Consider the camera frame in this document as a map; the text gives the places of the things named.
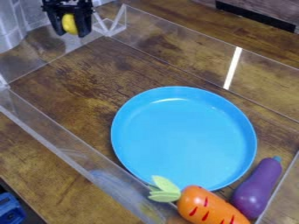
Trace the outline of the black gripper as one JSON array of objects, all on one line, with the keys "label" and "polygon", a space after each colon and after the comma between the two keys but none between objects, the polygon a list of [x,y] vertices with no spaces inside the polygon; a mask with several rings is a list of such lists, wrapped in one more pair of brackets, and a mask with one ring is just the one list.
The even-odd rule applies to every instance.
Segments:
[{"label": "black gripper", "polygon": [[90,33],[92,8],[90,0],[41,0],[41,9],[46,12],[50,26],[58,36],[65,33],[60,15],[65,13],[74,14],[78,37],[84,38]]}]

